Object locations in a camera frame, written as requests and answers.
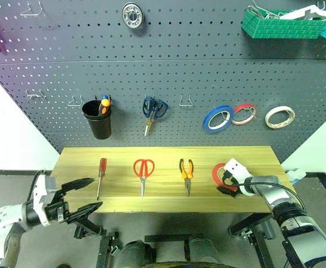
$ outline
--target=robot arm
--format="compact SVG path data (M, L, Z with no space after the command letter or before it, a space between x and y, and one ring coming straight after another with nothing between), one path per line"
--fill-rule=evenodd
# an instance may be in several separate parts
M243 194L256 194L265 200L281 228L285 239L282 245L292 268L326 267L325 233L307 215L296 195L279 186L277 176L253 176L235 159L226 163L224 169L224 177L232 175Z
M101 235L103 228L93 223L91 228L85 228L85 223L88 215L100 207L102 202L88 204L69 213L68 204L63 200L66 192L85 187L93 181L89 178L79 179L63 184L60 190L56 190L55 178L40 174L33 190L33 199L21 205L0 208L0 267L15 267L22 234L40 224L48 226L51 221L75 223L78 225L75 238L88 234Z

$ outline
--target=pegboard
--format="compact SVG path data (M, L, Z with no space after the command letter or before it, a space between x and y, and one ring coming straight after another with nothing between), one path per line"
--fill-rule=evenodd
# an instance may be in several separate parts
M39 8L31 1L32 9ZM241 29L250 1L137 1L145 22L128 29L124 1L41 1L43 12L23 17L27 2L0 0L0 83L61 152L71 146L271 145L287 158L326 120L326 40L254 40ZM261 2L292 9L299 1ZM38 94L45 99L28 99ZM79 102L110 94L112 136L95 140ZM144 137L145 95L169 104ZM194 107L179 107L191 95ZM253 103L257 118L216 134L202 129L214 107ZM264 115L288 105L289 126L272 130Z

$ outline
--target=red screwdriver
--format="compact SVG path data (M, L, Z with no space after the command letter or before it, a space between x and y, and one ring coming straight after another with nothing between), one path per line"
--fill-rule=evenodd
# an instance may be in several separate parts
M101 158L100 161L100 180L98 182L98 192L97 192L97 200L100 196L100 188L101 188L101 180L104 177L104 175L106 175L106 166L107 166L107 159L106 158Z

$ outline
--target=wooden table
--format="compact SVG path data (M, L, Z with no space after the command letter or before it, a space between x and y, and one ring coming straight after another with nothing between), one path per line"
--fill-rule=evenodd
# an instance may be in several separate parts
M261 197L232 198L216 190L213 167L235 158L253 175L277 175L293 189L269 146L229 147L104 147L64 148L52 175L56 183L95 178L89 186L65 196L70 211L96 202L100 158L107 158L106 176L101 184L103 205L96 212L270 212ZM191 194L186 196L179 160L194 164ZM155 170L140 197L140 180L133 173L137 159L152 159Z

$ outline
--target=green plastic crate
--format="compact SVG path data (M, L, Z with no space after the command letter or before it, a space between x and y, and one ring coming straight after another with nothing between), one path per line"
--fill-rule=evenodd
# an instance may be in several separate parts
M292 10L269 9L278 14L289 13ZM242 29L252 38L297 38L297 39L316 39L321 34L326 21L321 20L279 20L262 19L254 15L250 10L246 11L242 23Z

